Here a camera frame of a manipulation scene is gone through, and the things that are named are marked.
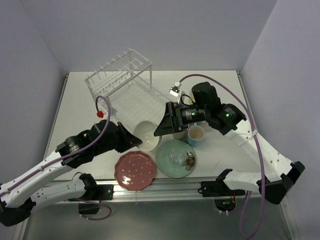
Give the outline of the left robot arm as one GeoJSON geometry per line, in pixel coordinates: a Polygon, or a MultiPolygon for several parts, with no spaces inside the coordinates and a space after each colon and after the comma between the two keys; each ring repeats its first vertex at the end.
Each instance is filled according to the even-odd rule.
{"type": "Polygon", "coordinates": [[[65,200],[92,200],[98,185],[89,173],[69,182],[47,187],[55,178],[91,162],[94,157],[115,150],[128,151],[142,144],[120,122],[101,120],[91,129],[68,137],[47,158],[16,179],[0,186],[0,222],[11,227],[35,211],[65,200]]]}

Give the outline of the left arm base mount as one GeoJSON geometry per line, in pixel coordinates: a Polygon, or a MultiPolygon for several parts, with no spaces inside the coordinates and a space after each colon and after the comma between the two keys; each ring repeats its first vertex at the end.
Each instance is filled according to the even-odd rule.
{"type": "Polygon", "coordinates": [[[102,184],[97,186],[97,190],[93,193],[92,196],[81,197],[82,200],[94,202],[87,203],[82,202],[78,204],[78,212],[81,215],[95,215],[99,210],[102,210],[102,202],[110,201],[113,199],[114,195],[114,186],[112,184],[102,184]]]}

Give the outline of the beige floral ceramic bowl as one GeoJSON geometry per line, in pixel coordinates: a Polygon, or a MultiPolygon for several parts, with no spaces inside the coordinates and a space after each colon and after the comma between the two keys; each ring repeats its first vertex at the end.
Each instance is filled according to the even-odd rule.
{"type": "Polygon", "coordinates": [[[157,125],[151,121],[141,121],[133,130],[133,135],[139,138],[142,143],[137,146],[140,151],[150,152],[161,142],[161,136],[154,136],[157,125]]]}

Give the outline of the pale yellow mug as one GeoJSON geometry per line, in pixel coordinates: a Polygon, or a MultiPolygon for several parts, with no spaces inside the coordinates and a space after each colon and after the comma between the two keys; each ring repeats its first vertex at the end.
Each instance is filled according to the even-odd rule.
{"type": "Polygon", "coordinates": [[[195,98],[194,98],[192,90],[190,90],[188,93],[183,92],[180,97],[180,102],[184,106],[189,106],[189,105],[195,104],[195,98]]]}

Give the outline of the clear faceted drinking glass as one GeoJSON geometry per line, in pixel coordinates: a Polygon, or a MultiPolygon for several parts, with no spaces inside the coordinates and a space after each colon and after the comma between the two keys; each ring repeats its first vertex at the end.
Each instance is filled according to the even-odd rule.
{"type": "Polygon", "coordinates": [[[174,147],[169,152],[169,160],[173,164],[182,164],[186,160],[186,153],[182,148],[174,147]]]}

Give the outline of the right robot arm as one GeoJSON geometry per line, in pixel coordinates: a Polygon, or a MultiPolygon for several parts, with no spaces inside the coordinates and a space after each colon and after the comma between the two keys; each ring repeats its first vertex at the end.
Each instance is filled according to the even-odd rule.
{"type": "Polygon", "coordinates": [[[166,102],[163,119],[154,136],[183,132],[193,123],[205,121],[239,147],[256,163],[263,164],[262,172],[240,172],[225,169],[214,181],[201,184],[203,197],[222,197],[232,193],[243,196],[246,191],[260,193],[268,202],[278,205],[305,170],[299,162],[281,155],[254,130],[250,118],[231,103],[221,103],[217,91],[209,82],[191,89],[194,102],[184,105],[181,100],[166,102]]]}

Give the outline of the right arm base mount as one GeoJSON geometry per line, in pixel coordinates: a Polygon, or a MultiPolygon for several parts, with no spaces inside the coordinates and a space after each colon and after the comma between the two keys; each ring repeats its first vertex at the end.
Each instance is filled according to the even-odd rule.
{"type": "Polygon", "coordinates": [[[219,198],[214,200],[216,211],[228,215],[240,209],[248,194],[241,189],[231,190],[222,181],[202,181],[197,190],[204,198],[219,198]]]}

